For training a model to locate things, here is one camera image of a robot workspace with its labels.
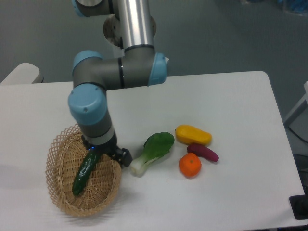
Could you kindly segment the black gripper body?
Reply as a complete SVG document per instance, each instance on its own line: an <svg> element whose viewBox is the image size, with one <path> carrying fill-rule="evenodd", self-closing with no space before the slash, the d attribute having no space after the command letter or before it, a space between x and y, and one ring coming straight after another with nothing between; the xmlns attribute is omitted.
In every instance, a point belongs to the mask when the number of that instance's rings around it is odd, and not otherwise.
<svg viewBox="0 0 308 231"><path fill-rule="evenodd" d="M81 140L84 147L88 151L97 151L99 154L106 154L112 159L118 158L118 146L116 136L113 136L108 142L99 145L89 143L84 136L81 136Z"/></svg>

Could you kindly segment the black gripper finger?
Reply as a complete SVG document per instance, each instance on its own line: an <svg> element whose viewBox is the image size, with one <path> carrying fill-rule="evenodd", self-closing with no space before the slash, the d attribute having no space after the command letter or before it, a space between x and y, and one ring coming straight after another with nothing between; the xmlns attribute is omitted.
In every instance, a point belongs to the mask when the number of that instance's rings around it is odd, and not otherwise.
<svg viewBox="0 0 308 231"><path fill-rule="evenodd" d="M117 161L121 167L129 167L133 158L128 149L116 147L111 152L111 158Z"/></svg>

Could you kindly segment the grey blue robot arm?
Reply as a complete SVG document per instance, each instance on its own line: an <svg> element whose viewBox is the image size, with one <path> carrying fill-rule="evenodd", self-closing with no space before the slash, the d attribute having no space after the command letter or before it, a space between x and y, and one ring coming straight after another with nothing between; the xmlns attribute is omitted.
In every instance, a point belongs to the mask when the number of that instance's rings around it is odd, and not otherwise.
<svg viewBox="0 0 308 231"><path fill-rule="evenodd" d="M88 154L82 162L94 168L102 154L123 166L132 157L117 146L107 106L109 90L162 84L167 77L165 56L154 48L153 24L146 0L75 0L79 16L112 15L119 34L122 57L103 59L95 51L82 51L74 58L73 90L68 97L70 113L82 131Z"/></svg>

